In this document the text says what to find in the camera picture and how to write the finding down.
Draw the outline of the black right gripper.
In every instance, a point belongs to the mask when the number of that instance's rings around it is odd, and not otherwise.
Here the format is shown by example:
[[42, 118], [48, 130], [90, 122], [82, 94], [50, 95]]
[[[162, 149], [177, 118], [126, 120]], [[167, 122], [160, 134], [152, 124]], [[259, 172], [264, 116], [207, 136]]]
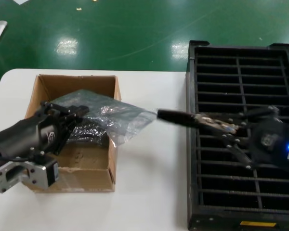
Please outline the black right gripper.
[[[199, 113], [196, 114], [195, 121], [200, 125], [223, 131], [216, 133], [217, 138], [237, 161], [246, 169], [253, 170], [254, 163], [243, 149], [247, 146], [247, 139], [239, 138], [236, 131], [245, 128], [248, 120], [278, 114], [279, 110], [276, 107], [268, 106], [238, 114]], [[289, 166], [289, 124], [277, 119], [267, 119], [257, 124], [250, 138], [250, 154], [255, 160], [268, 161], [276, 166]]]

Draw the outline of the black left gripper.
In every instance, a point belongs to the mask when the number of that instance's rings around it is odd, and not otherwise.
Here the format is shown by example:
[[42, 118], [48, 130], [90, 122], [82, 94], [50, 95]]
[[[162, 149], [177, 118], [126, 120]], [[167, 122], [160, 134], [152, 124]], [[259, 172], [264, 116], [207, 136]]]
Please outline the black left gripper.
[[0, 132], [0, 161], [20, 157], [31, 159], [32, 151], [59, 154], [73, 132], [78, 117], [89, 112], [87, 106], [63, 107], [48, 101], [40, 103], [39, 115], [20, 120]]

